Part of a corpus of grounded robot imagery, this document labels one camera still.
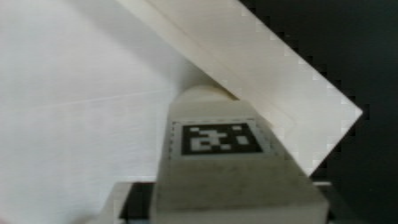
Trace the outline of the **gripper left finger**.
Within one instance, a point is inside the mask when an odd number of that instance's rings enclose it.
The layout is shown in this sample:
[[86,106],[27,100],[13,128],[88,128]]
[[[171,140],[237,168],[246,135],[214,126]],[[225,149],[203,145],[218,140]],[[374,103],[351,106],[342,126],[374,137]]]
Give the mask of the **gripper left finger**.
[[97,224],[152,224],[154,188],[154,182],[120,182],[115,185]]

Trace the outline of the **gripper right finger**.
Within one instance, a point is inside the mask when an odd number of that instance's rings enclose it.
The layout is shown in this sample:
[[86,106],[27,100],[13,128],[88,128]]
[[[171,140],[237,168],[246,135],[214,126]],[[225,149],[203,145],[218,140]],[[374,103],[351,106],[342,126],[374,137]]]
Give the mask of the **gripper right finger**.
[[333,183],[330,181],[315,181],[314,184],[315,184],[326,198],[331,198]]

